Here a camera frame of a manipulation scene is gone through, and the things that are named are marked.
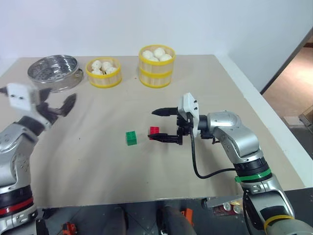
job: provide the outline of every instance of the yellow ring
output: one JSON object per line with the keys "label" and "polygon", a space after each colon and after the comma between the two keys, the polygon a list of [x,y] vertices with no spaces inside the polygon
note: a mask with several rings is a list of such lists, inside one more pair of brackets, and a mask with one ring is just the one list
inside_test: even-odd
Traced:
{"label": "yellow ring", "polygon": [[277,220],[277,219],[294,219],[294,217],[290,216],[290,215],[285,215],[285,214],[280,214],[280,215],[276,215],[276,216],[273,216],[273,217],[270,217],[268,218],[265,223],[264,223],[264,231],[265,233],[267,234],[266,232],[266,228],[267,226],[269,225],[269,223]]}
{"label": "yellow ring", "polygon": [[93,82],[90,82],[90,84],[92,84],[93,86],[95,87],[98,87],[98,88],[110,88],[110,87],[114,87],[116,85],[118,85],[120,82],[122,81],[122,78],[120,80],[118,80],[117,82],[113,83],[113,84],[109,84],[109,85],[97,85]]}
{"label": "yellow ring", "polygon": [[[116,64],[118,64],[118,68],[115,72],[113,73],[110,73],[110,74],[105,74],[105,75],[98,75],[98,74],[93,74],[92,72],[90,72],[87,67],[88,65],[90,65],[91,63],[93,63],[94,61],[96,60],[113,60],[115,61]],[[119,63],[119,61],[117,59],[114,59],[112,57],[98,57],[98,58],[95,58],[93,60],[90,60],[87,64],[86,64],[86,73],[90,76],[90,77],[93,77],[93,78],[97,78],[97,79],[105,79],[105,78],[110,78],[110,77],[113,77],[115,75],[117,75],[119,72],[121,71],[121,64]]]}
{"label": "yellow ring", "polygon": [[142,68],[139,68],[140,71],[146,75],[147,77],[152,77],[152,78],[156,78],[156,79],[160,79],[160,78],[165,78],[165,77],[168,77],[169,75],[172,74],[172,70],[171,71],[168,71],[168,72],[165,72],[165,73],[151,73],[151,72],[147,72],[145,70],[143,70]]}
{"label": "yellow ring", "polygon": [[[147,49],[148,47],[165,47],[165,48],[171,50],[171,51],[174,53],[174,55],[172,56],[172,58],[171,58],[170,60],[166,60],[166,61],[151,61],[151,60],[148,60],[148,59],[146,59],[145,57],[143,57],[143,56],[141,55],[142,52],[143,52],[145,49]],[[156,44],[156,45],[149,45],[149,46],[143,47],[143,48],[139,51],[139,58],[140,58],[141,61],[145,62],[146,64],[149,64],[149,65],[156,65],[156,66],[163,66],[163,65],[168,65],[168,64],[172,63],[172,62],[175,60],[175,58],[176,58],[176,54],[175,54],[175,51],[174,51],[172,48],[170,48],[170,47],[168,47],[168,46]]]}
{"label": "yellow ring", "polygon": [[166,84],[164,84],[164,85],[160,85],[160,86],[150,85],[150,84],[145,83],[145,82],[143,82],[143,81],[141,81],[141,83],[142,83],[143,85],[147,86],[147,87],[150,87],[150,88],[162,88],[162,87],[168,86],[168,85],[171,83],[171,81],[169,81],[168,83],[166,83]]}

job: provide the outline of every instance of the orange object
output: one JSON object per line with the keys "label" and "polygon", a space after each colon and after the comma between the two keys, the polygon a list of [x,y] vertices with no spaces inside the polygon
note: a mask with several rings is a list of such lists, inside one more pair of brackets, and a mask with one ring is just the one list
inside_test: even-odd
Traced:
{"label": "orange object", "polygon": [[71,224],[69,222],[62,225],[62,231],[63,231],[63,235],[76,235],[77,234],[75,224]]}
{"label": "orange object", "polygon": [[193,213],[192,209],[189,208],[181,212],[181,214],[186,217],[191,226],[194,226],[194,223],[192,222],[192,213]]}

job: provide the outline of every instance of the green ring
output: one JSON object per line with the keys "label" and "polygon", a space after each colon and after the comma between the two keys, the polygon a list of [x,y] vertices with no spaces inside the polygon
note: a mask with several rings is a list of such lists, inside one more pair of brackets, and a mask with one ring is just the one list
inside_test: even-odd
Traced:
{"label": "green ring", "polygon": [[257,179],[261,179],[267,175],[271,174],[271,170],[267,169],[266,171],[263,171],[262,173],[256,174],[256,175],[249,175],[249,176],[236,176],[235,177],[235,181],[237,183],[242,182],[242,181],[246,181],[246,180],[257,180]]}

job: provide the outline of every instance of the red ring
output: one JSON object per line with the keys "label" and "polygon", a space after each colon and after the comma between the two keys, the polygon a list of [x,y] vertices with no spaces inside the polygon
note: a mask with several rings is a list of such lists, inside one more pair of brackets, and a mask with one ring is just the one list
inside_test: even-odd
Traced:
{"label": "red ring", "polygon": [[15,212],[15,211],[33,203],[33,201],[34,201],[34,199],[33,199],[33,197],[31,197],[31,198],[27,199],[26,201],[20,202],[18,204],[13,205],[13,206],[2,208],[2,209],[0,209],[0,215],[8,214],[10,212]]}

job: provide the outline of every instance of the white wall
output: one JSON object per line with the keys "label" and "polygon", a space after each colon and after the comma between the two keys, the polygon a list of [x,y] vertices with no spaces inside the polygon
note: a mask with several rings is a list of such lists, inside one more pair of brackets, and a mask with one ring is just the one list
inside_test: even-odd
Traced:
{"label": "white wall", "polygon": [[1,58],[0,57],[0,77],[11,67],[17,58]]}
{"label": "white wall", "polygon": [[0,1],[0,56],[228,53],[261,90],[313,25],[312,0]]}

